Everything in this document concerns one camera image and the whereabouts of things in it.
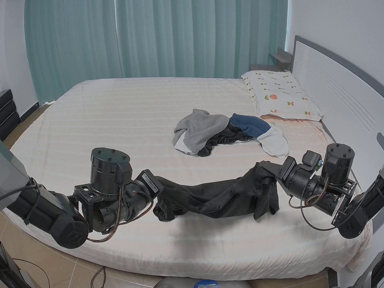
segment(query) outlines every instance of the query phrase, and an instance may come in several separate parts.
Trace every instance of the fitted sheet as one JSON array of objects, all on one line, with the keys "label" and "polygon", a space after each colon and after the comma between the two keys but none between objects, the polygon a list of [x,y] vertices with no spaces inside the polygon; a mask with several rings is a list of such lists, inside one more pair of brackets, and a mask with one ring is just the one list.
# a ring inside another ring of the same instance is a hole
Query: fitted sheet
[{"label": "fitted sheet", "polygon": [[[17,140],[12,152],[29,175],[47,189],[65,195],[89,182],[90,154],[109,147],[131,157],[135,178],[143,169],[179,184],[233,179],[255,162],[283,159],[264,153],[256,141],[219,145],[211,156],[188,156],[172,146],[173,129],[192,112],[254,115],[241,79],[123,78],[84,81],[51,105]],[[308,150],[324,156],[327,139],[320,122],[265,117],[286,136],[289,155],[298,161]],[[371,222],[355,239],[338,230],[310,228],[300,210],[288,205],[278,185],[280,210],[258,221],[247,216],[213,219],[187,213],[160,222],[152,212],[119,227],[105,243],[87,241],[69,250],[47,233],[6,210],[10,220],[40,241],[74,256],[112,268],[162,276],[215,280],[299,278],[325,267],[355,269],[364,259],[372,236]],[[305,214],[318,227],[330,227],[331,217],[309,208]],[[92,238],[101,238],[91,233]]]}]

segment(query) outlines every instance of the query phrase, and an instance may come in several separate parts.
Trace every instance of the curtain fold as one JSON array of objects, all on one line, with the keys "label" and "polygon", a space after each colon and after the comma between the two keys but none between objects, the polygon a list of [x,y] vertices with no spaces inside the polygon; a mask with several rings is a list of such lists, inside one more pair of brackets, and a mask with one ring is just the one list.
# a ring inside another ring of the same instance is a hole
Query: curtain fold
[{"label": "curtain fold", "polygon": [[123,77],[239,78],[284,48],[288,0],[116,0]]},{"label": "curtain fold", "polygon": [[38,100],[56,100],[87,79],[239,78],[284,48],[287,7],[288,0],[25,0]]},{"label": "curtain fold", "polygon": [[25,0],[25,42],[41,104],[81,81],[122,76],[114,0]]}]

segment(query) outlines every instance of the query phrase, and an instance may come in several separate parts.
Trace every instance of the black cloth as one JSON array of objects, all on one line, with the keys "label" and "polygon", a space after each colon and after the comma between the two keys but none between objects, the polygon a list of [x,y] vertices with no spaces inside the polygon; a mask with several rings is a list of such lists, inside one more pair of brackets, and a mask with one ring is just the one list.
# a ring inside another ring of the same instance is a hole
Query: black cloth
[{"label": "black cloth", "polygon": [[195,186],[157,178],[164,186],[153,209],[160,221],[171,221],[187,211],[211,218],[253,213],[257,220],[267,211],[275,214],[279,210],[276,179],[258,162],[243,177]]},{"label": "black cloth", "polygon": [[229,122],[228,126],[223,131],[211,137],[205,144],[204,148],[197,154],[200,157],[206,157],[211,154],[212,148],[218,144],[232,144],[236,141],[248,141],[250,139],[252,139],[252,137],[243,133],[240,127],[237,127]]}]

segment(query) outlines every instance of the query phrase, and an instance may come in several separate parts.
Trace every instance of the headboard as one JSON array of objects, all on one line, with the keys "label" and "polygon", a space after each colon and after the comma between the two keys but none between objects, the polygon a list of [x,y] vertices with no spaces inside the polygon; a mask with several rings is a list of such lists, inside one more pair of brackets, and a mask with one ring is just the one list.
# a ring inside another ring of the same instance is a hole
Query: headboard
[{"label": "headboard", "polygon": [[384,163],[384,86],[343,57],[297,35],[291,73],[323,112],[326,131],[355,151],[352,170],[366,190]]}]

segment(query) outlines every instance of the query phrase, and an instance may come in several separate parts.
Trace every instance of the tile floor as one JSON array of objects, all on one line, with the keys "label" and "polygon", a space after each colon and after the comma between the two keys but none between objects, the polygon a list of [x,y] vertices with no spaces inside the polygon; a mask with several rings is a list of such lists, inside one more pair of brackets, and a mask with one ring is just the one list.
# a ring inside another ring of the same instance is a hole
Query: tile floor
[{"label": "tile floor", "polygon": [[[5,139],[4,144],[11,148],[21,134],[38,118],[49,105],[38,108],[23,123],[19,124]],[[76,258],[51,248],[30,237],[14,226],[3,213],[0,213],[0,241],[13,258],[33,262],[41,266],[50,279],[51,288],[89,288],[90,281],[100,265]],[[48,287],[45,274],[36,266],[26,262],[17,262],[19,267],[33,277],[42,287]],[[154,287],[161,280],[159,276],[142,275],[106,268],[107,280],[105,288],[148,288]],[[94,285],[101,287],[103,276],[99,275]],[[253,280],[252,288],[328,288],[327,272],[300,279]]]}]

